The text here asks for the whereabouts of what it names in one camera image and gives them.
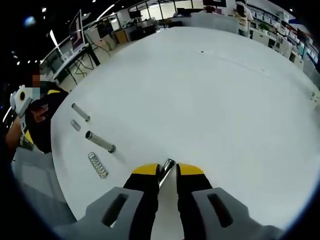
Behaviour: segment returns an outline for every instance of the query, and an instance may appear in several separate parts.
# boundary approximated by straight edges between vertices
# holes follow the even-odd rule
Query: small metal pin
[[[162,184],[164,184],[167,176],[175,164],[176,162],[170,158],[165,162],[159,174],[159,189],[161,188]]]
[[[72,127],[73,127],[75,130],[80,131],[81,126],[80,126],[75,120],[72,119],[70,122],[71,122]]]

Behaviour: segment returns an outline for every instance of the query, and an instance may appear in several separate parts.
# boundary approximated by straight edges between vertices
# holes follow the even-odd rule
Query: yellow stripe
[[[145,174],[145,175],[156,175],[157,163],[147,164],[136,168],[132,174]]]
[[[58,91],[58,90],[49,90],[47,95],[49,95],[49,94],[57,94],[57,93],[60,93],[60,91]]]
[[[192,166],[192,165],[188,165],[188,164],[184,164],[184,163],[179,163],[179,167],[180,167],[181,175],[204,174],[204,172],[196,166]]]
[[[30,143],[34,144],[34,141],[32,141],[32,138],[31,138],[31,136],[30,136],[29,130],[26,131],[25,137],[26,137],[26,139],[28,139],[28,141],[29,141]]]

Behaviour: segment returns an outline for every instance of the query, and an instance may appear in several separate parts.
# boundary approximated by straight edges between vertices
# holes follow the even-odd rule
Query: desk leg
[[[93,51],[91,45],[88,47],[87,51],[88,51],[88,54],[92,57],[92,60],[94,61],[94,64],[96,66],[99,66],[100,65],[100,61],[98,60],[98,58],[97,58],[95,52]]]
[[[67,72],[71,75],[71,77],[73,78],[73,81],[75,82],[75,85],[78,85],[78,83],[77,83],[77,81],[76,81],[76,79],[75,79],[75,77],[71,74],[71,71],[70,71],[70,69],[69,68],[67,68]]]

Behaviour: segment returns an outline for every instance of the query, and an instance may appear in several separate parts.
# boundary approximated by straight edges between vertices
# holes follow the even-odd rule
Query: ceiling light
[[[105,15],[106,12],[108,12],[110,9],[112,9],[115,5],[112,4],[110,7],[108,7],[96,20],[98,21],[103,15]]]
[[[8,116],[8,114],[9,114],[9,112],[10,112],[11,109],[12,109],[12,108],[9,107],[8,111],[7,111],[6,114],[4,115],[4,118],[3,118],[3,120],[2,120],[3,123],[5,122],[5,120],[6,120],[6,118],[7,118],[7,116]]]

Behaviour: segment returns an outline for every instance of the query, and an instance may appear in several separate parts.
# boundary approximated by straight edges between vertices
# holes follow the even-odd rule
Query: hand
[[[44,114],[46,111],[48,111],[48,105],[44,105],[41,108],[37,109],[37,110],[31,110],[33,119],[36,123],[40,123],[44,120],[46,120],[45,116],[41,116],[42,114]]]

